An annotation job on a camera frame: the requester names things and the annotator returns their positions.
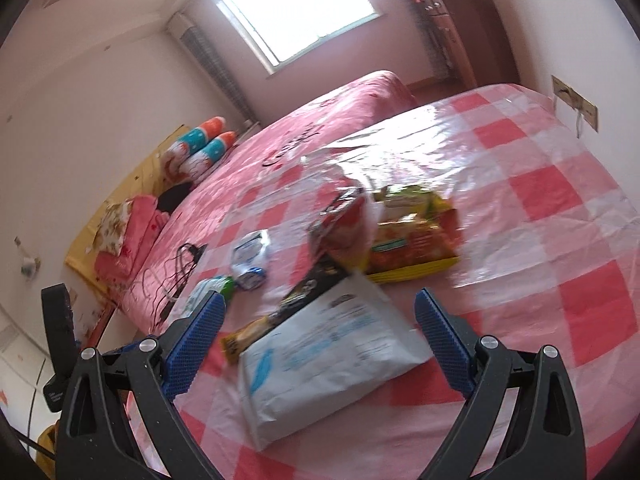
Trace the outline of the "green white blue packet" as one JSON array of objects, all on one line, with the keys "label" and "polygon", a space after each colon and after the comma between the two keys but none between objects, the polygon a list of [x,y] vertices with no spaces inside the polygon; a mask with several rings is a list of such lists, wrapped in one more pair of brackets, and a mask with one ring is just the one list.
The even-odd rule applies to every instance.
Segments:
[{"label": "green white blue packet", "polygon": [[231,276],[218,275],[213,278],[206,278],[195,285],[190,295],[186,297],[186,302],[181,306],[175,306],[168,316],[167,322],[172,323],[182,318],[190,316],[198,310],[198,307],[214,292],[224,298],[226,306],[230,304],[234,289],[234,281]]}]

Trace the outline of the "white wet wipes pack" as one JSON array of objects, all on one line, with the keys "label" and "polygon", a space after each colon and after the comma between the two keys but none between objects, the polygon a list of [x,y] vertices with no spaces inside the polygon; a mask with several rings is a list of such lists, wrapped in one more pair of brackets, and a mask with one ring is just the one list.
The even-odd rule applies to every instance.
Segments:
[{"label": "white wet wipes pack", "polygon": [[431,359],[426,339],[355,272],[240,355],[255,448],[295,434]]}]

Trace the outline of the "folded pink blanket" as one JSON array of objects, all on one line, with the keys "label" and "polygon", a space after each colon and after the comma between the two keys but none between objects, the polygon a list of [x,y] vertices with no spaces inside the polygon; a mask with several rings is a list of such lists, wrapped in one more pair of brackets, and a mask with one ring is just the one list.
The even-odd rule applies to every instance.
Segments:
[{"label": "folded pink blanket", "polygon": [[100,236],[94,240],[96,275],[119,292],[132,284],[169,219],[167,212],[157,208],[153,195],[138,195],[125,206],[114,217],[104,216]]}]

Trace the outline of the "pink bed cover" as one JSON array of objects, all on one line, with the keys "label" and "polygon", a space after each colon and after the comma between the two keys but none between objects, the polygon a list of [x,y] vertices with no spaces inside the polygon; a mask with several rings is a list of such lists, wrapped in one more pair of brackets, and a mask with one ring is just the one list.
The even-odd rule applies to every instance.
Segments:
[{"label": "pink bed cover", "polygon": [[120,300],[124,315],[151,333],[166,304],[160,288],[175,272],[180,246],[206,244],[231,208],[254,200],[263,180],[274,174],[291,181],[302,156],[413,107],[416,98],[399,76],[378,70],[318,96],[244,141],[170,215]]}]

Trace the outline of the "yellow wooden headboard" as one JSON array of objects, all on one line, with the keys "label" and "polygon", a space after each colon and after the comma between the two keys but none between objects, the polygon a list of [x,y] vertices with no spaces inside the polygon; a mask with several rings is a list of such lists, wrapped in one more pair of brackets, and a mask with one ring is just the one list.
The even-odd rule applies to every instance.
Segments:
[{"label": "yellow wooden headboard", "polygon": [[169,184],[167,183],[160,159],[163,152],[170,148],[171,144],[191,130],[190,127],[181,125],[160,145],[140,162],[122,179],[118,187],[103,201],[88,223],[80,230],[79,234],[66,252],[64,263],[73,270],[97,295],[106,297],[107,287],[96,275],[94,263],[98,255],[98,245],[94,242],[96,236],[100,236],[100,227],[104,216],[114,217],[125,204],[131,202],[138,195],[160,196]]}]

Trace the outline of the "lower striped bolster pillow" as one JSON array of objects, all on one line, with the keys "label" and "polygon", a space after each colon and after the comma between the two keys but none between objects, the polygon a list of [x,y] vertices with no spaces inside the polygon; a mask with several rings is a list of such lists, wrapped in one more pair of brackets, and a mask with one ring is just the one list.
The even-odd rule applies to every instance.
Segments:
[{"label": "lower striped bolster pillow", "polygon": [[174,182],[192,182],[194,185],[199,185],[232,148],[235,140],[234,131],[226,131],[213,138],[204,148],[190,155],[180,164]]}]

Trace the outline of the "blue white crumpled wrapper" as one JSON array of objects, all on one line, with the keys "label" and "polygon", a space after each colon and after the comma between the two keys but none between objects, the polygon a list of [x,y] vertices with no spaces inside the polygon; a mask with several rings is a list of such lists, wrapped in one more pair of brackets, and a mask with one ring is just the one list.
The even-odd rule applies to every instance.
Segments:
[{"label": "blue white crumpled wrapper", "polygon": [[267,230],[249,232],[233,245],[230,271],[236,286],[254,290],[265,283],[270,245]]}]

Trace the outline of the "yellow orange snack bag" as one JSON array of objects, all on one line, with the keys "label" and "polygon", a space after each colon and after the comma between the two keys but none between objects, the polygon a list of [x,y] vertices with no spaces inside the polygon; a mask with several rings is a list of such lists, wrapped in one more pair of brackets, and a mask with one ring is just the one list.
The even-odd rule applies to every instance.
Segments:
[{"label": "yellow orange snack bag", "polygon": [[418,184],[386,185],[373,197],[382,211],[364,270],[371,281],[413,281],[458,263],[458,211],[449,200]]}]

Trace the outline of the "black gold coffee sachet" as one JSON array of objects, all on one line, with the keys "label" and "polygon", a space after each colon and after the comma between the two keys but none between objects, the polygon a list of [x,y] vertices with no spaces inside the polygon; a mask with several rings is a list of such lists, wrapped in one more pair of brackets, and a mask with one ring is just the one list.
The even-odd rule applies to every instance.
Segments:
[{"label": "black gold coffee sachet", "polygon": [[235,365],[240,355],[254,342],[262,339],[294,314],[307,307],[333,288],[349,272],[329,255],[322,255],[305,276],[282,298],[276,310],[248,323],[221,339],[221,349],[227,362]]}]

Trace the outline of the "grey window curtain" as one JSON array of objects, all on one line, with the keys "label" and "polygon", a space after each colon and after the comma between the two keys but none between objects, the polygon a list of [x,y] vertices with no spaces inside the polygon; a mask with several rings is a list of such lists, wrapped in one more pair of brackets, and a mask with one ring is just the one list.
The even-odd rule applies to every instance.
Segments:
[{"label": "grey window curtain", "polygon": [[258,118],[229,70],[224,59],[204,32],[184,14],[175,13],[167,23],[171,37],[178,41],[198,67],[206,73],[215,87],[242,116],[244,122],[254,124]]}]

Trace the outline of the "red white snack wrapper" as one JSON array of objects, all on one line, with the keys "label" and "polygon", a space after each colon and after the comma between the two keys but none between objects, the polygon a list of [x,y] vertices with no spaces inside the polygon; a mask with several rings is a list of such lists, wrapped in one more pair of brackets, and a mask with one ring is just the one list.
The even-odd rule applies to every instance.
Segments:
[{"label": "red white snack wrapper", "polygon": [[382,204],[359,181],[348,181],[308,226],[311,258],[329,256],[346,270],[367,269]]}]

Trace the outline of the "window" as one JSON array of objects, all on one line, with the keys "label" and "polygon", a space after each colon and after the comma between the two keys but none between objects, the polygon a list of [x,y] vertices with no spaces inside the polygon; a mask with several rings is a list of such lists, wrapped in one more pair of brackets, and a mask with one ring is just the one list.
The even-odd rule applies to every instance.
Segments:
[{"label": "window", "polygon": [[370,0],[213,0],[268,74],[380,16]]}]

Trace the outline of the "brown wooden cabinet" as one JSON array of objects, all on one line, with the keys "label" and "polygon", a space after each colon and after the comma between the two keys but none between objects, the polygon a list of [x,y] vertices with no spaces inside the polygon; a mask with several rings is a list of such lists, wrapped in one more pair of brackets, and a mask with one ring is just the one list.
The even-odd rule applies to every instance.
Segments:
[{"label": "brown wooden cabinet", "polygon": [[494,0],[424,0],[424,10],[465,88],[521,81]]}]

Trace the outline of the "wall socket plate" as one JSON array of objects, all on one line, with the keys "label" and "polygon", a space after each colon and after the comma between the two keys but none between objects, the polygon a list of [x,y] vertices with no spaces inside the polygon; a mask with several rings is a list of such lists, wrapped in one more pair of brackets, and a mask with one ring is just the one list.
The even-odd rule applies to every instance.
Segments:
[{"label": "wall socket plate", "polygon": [[562,101],[577,113],[576,128],[579,128],[581,122],[585,122],[593,131],[598,132],[598,108],[557,76],[551,76],[551,84],[553,107],[556,107],[556,102]]}]

